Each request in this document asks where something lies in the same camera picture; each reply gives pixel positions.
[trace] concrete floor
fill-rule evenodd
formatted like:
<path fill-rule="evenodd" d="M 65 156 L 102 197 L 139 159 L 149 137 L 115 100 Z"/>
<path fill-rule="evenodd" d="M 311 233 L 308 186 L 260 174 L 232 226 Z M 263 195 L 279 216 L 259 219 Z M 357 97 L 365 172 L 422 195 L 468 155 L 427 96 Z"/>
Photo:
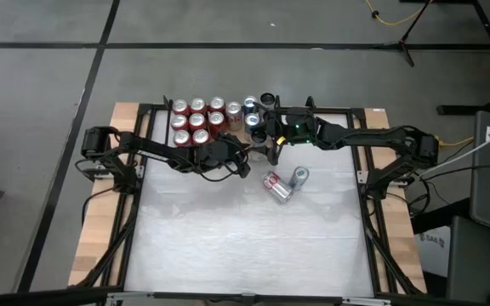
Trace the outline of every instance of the concrete floor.
<path fill-rule="evenodd" d="M 373 1 L 385 20 L 399 20 L 417 4 Z M 0 41 L 100 40 L 110 0 L 0 0 Z M 490 3 L 485 3 L 490 16 Z M 110 42 L 381 43 L 407 24 L 388 27 L 370 18 L 360 0 L 122 0 Z M 488 43 L 471 6 L 432 5 L 411 43 Z M 107 124 L 117 101 L 161 102 L 168 97 L 263 92 L 285 105 L 308 95 L 320 106 L 377 107 L 390 124 L 412 124 L 447 142 L 473 131 L 472 117 L 442 117 L 436 105 L 481 105 L 490 100 L 490 52 L 417 51 L 411 68 L 398 53 L 322 50 L 107 50 L 81 129 Z M 77 108 L 93 50 L 0 49 L 0 293 L 14 288 L 26 246 L 48 192 Z M 79 159 L 77 140 L 72 162 Z M 454 150 L 443 151 L 441 159 Z M 462 161 L 455 167 L 462 167 Z M 469 192 L 470 174 L 436 181 L 447 200 Z M 91 184 L 71 166 L 32 290 L 63 288 L 80 235 L 80 206 Z M 407 191 L 409 198 L 422 193 Z M 433 196 L 433 207 L 442 201 Z"/>

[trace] yellow cable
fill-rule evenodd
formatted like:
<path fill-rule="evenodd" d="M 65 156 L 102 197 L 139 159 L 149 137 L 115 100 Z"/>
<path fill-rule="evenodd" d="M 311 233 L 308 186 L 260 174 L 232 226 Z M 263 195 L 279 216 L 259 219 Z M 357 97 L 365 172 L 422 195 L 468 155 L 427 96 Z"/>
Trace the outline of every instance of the yellow cable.
<path fill-rule="evenodd" d="M 373 13 L 375 10 L 373 9 L 373 6 L 372 6 L 372 4 L 370 3 L 370 0 L 365 0 L 365 1 L 366 1 L 366 3 L 367 3 L 367 5 L 368 5 L 368 7 L 370 7 L 370 10 L 371 10 L 371 11 L 372 11 L 372 13 Z M 388 26 L 393 26 L 393 25 L 394 25 L 394 26 L 398 26 L 398 25 L 400 25 L 401 23 L 406 22 L 406 21 L 408 21 L 408 20 L 412 19 L 413 17 L 417 16 L 417 14 L 419 14 L 419 13 L 421 12 L 421 9 L 422 9 L 422 8 L 420 8 L 420 9 L 419 9 L 417 12 L 415 12 L 415 13 L 411 14 L 410 16 L 408 16 L 408 17 L 404 18 L 403 20 L 400 20 L 400 21 L 397 21 L 397 22 L 387 22 L 387 21 L 384 21 L 384 20 L 382 20 L 381 18 L 379 18 L 379 15 L 375 15 L 375 18 L 376 18 L 377 20 L 379 20 L 379 22 L 381 22 L 382 24 L 384 24 L 384 25 L 386 25 L 386 26 L 387 26 L 387 25 L 388 25 Z"/>
<path fill-rule="evenodd" d="M 459 145 L 464 145 L 464 144 L 466 144 L 466 143 L 468 143 L 468 142 L 470 142 L 470 141 L 474 140 L 474 138 L 473 138 L 473 137 L 469 137 L 469 138 L 467 138 L 467 139 L 460 140 L 460 141 L 458 141 L 458 142 L 456 142 L 456 143 L 454 143 L 454 144 L 446 144 L 446 143 L 444 143 L 444 142 L 443 142 L 443 141 L 442 141 L 442 140 L 441 140 L 439 137 L 437 137 L 437 136 L 436 136 L 436 139 L 438 139 L 438 143 L 439 143 L 439 145 L 440 145 L 440 148 L 441 148 L 441 147 L 446 147 L 446 146 L 459 146 Z"/>

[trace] tripod stand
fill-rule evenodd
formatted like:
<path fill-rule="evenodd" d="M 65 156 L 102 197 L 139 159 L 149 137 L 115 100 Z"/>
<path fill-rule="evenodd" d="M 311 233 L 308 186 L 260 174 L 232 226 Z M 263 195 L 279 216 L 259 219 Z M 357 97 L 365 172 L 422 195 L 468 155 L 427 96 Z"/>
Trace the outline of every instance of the tripod stand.
<path fill-rule="evenodd" d="M 408 27 L 407 31 L 404 33 L 402 38 L 400 38 L 399 41 L 384 43 L 384 44 L 381 44 L 379 46 L 375 46 L 374 48 L 382 49 L 382 50 L 399 50 L 400 52 L 402 52 L 404 54 L 404 58 L 406 59 L 408 64 L 412 67 L 415 66 L 415 64 L 413 63 L 412 56 L 409 54 L 409 51 L 407 50 L 406 40 L 407 40 L 407 37 L 409 36 L 409 33 L 412 31 L 413 27 L 415 26 L 415 24 L 417 24 L 417 21 L 419 20 L 419 18 L 421 18 L 421 15 L 423 14 L 423 12 L 426 10 L 426 8 L 429 6 L 429 4 L 432 1 L 433 0 L 426 0 L 424 2 L 423 8 L 419 11 L 417 16 L 413 20 L 413 23 Z M 372 17 L 375 18 L 377 14 L 379 14 L 379 12 L 377 12 L 377 11 L 373 12 Z"/>

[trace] aluminum can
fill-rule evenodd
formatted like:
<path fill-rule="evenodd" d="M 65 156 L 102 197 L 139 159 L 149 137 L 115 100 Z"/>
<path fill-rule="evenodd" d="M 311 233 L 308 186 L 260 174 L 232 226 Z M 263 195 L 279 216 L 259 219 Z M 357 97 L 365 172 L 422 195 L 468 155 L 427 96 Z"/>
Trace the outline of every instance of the aluminum can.
<path fill-rule="evenodd" d="M 199 129 L 192 135 L 194 145 L 205 145 L 209 141 L 209 133 L 204 129 Z"/>
<path fill-rule="evenodd" d="M 209 114 L 208 130 L 213 139 L 219 137 L 219 131 L 226 130 L 225 116 L 221 112 L 214 111 Z"/>
<path fill-rule="evenodd" d="M 271 110 L 273 110 L 273 108 L 276 105 L 276 97 L 274 97 L 273 94 L 271 94 L 271 93 L 263 93 L 260 96 L 260 103 L 266 109 L 268 109 L 268 111 L 271 111 Z M 264 114 L 265 114 L 264 110 L 260 109 L 259 115 L 260 115 L 260 120 L 262 120 L 262 121 L 266 120 L 266 117 Z"/>
<path fill-rule="evenodd" d="M 293 177 L 290 178 L 288 185 L 294 191 L 302 189 L 302 185 L 304 185 L 307 178 L 310 177 L 310 171 L 305 167 L 296 167 L 294 169 Z"/>
<path fill-rule="evenodd" d="M 293 194 L 293 189 L 272 171 L 264 175 L 262 185 L 281 203 L 286 203 Z"/>
<path fill-rule="evenodd" d="M 192 114 L 207 114 L 208 106 L 205 101 L 200 98 L 195 98 L 191 101 L 191 113 Z"/>
<path fill-rule="evenodd" d="M 180 130 L 174 134 L 174 144 L 177 147 L 185 147 L 191 143 L 191 135 L 185 130 Z"/>
<path fill-rule="evenodd" d="M 188 116 L 191 113 L 191 107 L 182 99 L 174 101 L 172 108 L 175 115 Z"/>
<path fill-rule="evenodd" d="M 253 128 L 259 125 L 260 117 L 256 114 L 248 114 L 245 116 L 245 133 L 249 137 L 249 141 L 251 141 L 251 133 L 253 132 Z"/>
<path fill-rule="evenodd" d="M 256 98 L 253 96 L 248 96 L 247 98 L 245 98 L 245 100 L 243 101 L 244 116 L 257 112 L 257 107 L 254 102 L 256 102 Z"/>
<path fill-rule="evenodd" d="M 206 122 L 205 122 L 205 116 L 202 114 L 192 114 L 191 117 L 188 119 L 188 124 L 191 127 L 191 132 L 195 132 L 199 129 L 205 129 Z"/>
<path fill-rule="evenodd" d="M 220 97 L 214 97 L 211 99 L 211 103 L 209 103 L 209 111 L 215 112 L 219 111 L 221 113 L 225 113 L 225 100 Z"/>
<path fill-rule="evenodd" d="M 226 121 L 227 127 L 232 131 L 237 131 L 242 128 L 242 105 L 237 102 L 230 102 L 226 106 Z"/>
<path fill-rule="evenodd" d="M 183 115 L 175 115 L 171 119 L 171 128 L 174 131 L 187 130 L 188 129 L 188 119 Z"/>

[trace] wooden platform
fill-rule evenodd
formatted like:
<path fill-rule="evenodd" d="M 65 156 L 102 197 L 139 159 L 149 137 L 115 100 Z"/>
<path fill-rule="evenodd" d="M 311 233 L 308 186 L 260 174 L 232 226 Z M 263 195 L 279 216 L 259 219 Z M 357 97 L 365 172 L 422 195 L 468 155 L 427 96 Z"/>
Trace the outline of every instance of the wooden platform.
<path fill-rule="evenodd" d="M 137 117 L 138 103 L 115 104 L 110 125 L 120 131 L 133 131 Z M 368 128 L 387 128 L 389 127 L 387 115 L 382 109 L 365 109 L 366 121 Z M 141 128 L 141 135 L 145 135 L 145 128 Z M 365 156 L 363 150 L 359 150 L 361 155 L 362 168 L 366 169 Z M 384 167 L 396 159 L 396 154 L 388 148 L 372 148 L 373 162 L 375 167 Z M 112 180 L 97 180 L 94 183 L 92 193 L 110 188 Z M 402 189 L 390 187 L 389 192 L 405 197 Z M 105 252 L 111 237 L 111 228 L 116 216 L 117 201 L 119 194 L 108 192 L 104 195 L 95 197 L 88 206 L 86 219 L 83 226 L 83 232 L 78 242 L 75 261 L 71 270 L 69 284 L 73 285 L 81 281 L 86 274 L 94 267 L 96 262 Z M 407 205 L 401 199 L 388 196 L 382 201 L 383 213 L 385 216 L 385 228 L 389 237 L 390 252 L 398 262 L 403 272 L 413 282 L 413 284 L 423 292 L 426 292 L 423 272 L 413 239 L 413 230 L 409 220 Z M 117 271 L 120 263 L 120 253 L 117 254 L 117 260 L 113 264 L 113 273 L 109 285 L 116 285 Z M 379 282 L 381 291 L 388 292 L 386 280 L 385 265 L 381 257 L 376 252 L 376 258 L 379 269 Z"/>

